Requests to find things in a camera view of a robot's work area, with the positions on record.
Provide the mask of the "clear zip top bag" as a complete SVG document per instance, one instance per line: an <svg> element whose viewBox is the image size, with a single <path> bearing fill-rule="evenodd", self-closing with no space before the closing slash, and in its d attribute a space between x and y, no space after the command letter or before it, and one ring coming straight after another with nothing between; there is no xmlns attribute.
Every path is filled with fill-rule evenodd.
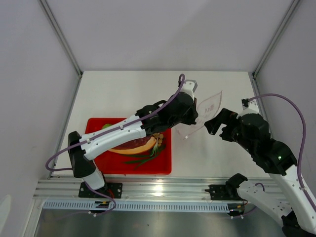
<svg viewBox="0 0 316 237"><path fill-rule="evenodd" d="M204 123L214 118L220 109L222 91L201 101L197 105L198 118L195 125L179 124L175 127L176 133L183 139L187 139L193 133L204 127Z"/></svg>

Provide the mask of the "longan bunch with leaves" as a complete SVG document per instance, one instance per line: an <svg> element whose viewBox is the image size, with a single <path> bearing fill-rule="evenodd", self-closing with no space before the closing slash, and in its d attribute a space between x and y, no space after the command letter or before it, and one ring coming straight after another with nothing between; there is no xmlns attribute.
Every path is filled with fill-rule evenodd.
<svg viewBox="0 0 316 237"><path fill-rule="evenodd" d="M154 138L156 139L156 144L158 147L162 145L164 135L162 133L155 133Z"/></svg>

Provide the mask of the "green onion stalk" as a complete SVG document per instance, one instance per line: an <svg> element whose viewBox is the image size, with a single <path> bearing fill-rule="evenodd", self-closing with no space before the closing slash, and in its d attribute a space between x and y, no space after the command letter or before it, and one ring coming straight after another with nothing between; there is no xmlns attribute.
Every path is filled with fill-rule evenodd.
<svg viewBox="0 0 316 237"><path fill-rule="evenodd" d="M140 166L144 165L145 163L157 158L162 153L162 151L164 151L165 147L166 147L165 144L154 145L154 147L151 149L151 152L149 155L130 156L131 158L136 158L136 159L124 161L123 163L124 164L135 164L136 166L134 167L134 169L136 170Z"/></svg>

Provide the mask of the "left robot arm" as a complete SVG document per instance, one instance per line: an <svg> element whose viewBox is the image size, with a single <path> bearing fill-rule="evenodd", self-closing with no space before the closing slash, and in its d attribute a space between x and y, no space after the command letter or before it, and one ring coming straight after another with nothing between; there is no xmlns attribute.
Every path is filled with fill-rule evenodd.
<svg viewBox="0 0 316 237"><path fill-rule="evenodd" d="M168 101L159 101L139 109L129 118L95 133L79 135L74 131L68 136L69 158L76 178L90 187L95 197L103 197L107 185L94 159L114 147L141 139L182 123L196 123L196 98L193 91L180 91Z"/></svg>

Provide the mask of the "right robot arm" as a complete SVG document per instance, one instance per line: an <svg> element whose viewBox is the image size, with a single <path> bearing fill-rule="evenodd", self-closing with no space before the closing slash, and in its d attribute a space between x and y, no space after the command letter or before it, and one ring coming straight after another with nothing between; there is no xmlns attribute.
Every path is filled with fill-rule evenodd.
<svg viewBox="0 0 316 237"><path fill-rule="evenodd" d="M269 124L253 110L241 115L222 109L204 126L211 135L222 128L220 137L244 148L256 165L263 169L283 192L286 202L271 197L262 188L237 173L225 182L226 195L231 199L245 199L273 218L287 237L314 237L316 212L300 186L298 161L283 142L271 138Z"/></svg>

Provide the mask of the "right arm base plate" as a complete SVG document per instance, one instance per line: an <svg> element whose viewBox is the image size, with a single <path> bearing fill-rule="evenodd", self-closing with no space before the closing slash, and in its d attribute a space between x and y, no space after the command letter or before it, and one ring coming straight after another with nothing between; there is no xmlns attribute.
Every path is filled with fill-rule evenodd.
<svg viewBox="0 0 316 237"><path fill-rule="evenodd" d="M237 194L237 189L229 185L209 185L204 190L209 193L211 200L242 201Z"/></svg>

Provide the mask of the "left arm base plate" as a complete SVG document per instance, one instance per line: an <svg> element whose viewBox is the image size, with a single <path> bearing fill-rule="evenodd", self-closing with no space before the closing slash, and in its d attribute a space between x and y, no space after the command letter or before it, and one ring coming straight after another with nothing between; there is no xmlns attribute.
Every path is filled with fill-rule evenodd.
<svg viewBox="0 0 316 237"><path fill-rule="evenodd" d="M120 199L122 195L122 188L122 183L106 183L105 187L102 187L96 191L111 198ZM103 196L91 191L87 187L86 183L82 182L79 189L79 198L103 198Z"/></svg>

